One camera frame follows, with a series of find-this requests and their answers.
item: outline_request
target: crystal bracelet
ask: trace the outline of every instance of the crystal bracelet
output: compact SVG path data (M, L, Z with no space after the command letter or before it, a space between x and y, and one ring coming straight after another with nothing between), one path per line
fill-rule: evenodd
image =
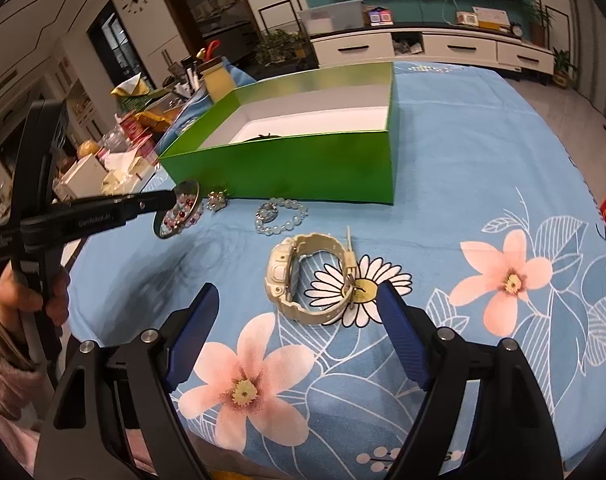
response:
M276 210L276 206L286 207L288 209L293 209L297 211L291 220L288 220L283 225L275 225L274 227L265 227L264 224L271 222L276 218L276 214L265 216L264 211L266 210ZM259 207L256 212L256 220L254 221L254 226L256 227L256 232L261 235L277 235L283 231L291 231L295 225L300 225L308 215L307 206L301 204L298 200L285 200L283 198L270 198L269 202L266 202L262 206Z

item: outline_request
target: green box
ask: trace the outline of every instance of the green box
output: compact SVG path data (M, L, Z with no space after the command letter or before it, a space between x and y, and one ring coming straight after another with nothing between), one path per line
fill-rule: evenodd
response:
M398 146L393 85L393 64L382 62L237 88L160 161L174 182L197 180L232 198L391 204ZM265 134L273 136L257 139Z

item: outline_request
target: drawer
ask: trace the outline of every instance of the drawer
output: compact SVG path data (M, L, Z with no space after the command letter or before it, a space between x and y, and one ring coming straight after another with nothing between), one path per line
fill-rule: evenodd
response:
M445 36L424 34L425 54L439 60L456 63L457 61L474 64L478 62L496 63L496 42L465 36Z
M359 34L345 38L329 38L313 43L321 66L358 63L394 57L392 35L389 32Z
M501 64L554 73L554 56L534 48L499 41L498 59Z

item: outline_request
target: food package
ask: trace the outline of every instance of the food package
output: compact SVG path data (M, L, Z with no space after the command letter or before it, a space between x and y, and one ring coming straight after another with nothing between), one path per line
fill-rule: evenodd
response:
M169 120L167 120L167 118L154 114L147 110L141 113L137 113L136 115L134 115L134 118L138 121L139 124L150 128L157 134L164 134L167 128L170 127L170 124L172 124Z

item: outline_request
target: tv cabinet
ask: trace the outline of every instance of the tv cabinet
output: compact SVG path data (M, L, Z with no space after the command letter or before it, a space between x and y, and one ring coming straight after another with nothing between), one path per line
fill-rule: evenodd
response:
M391 26L323 34L310 38L321 68L373 61L467 64L518 75L533 70L554 73L550 50L500 32L457 26ZM420 43L423 52L398 52L398 43Z

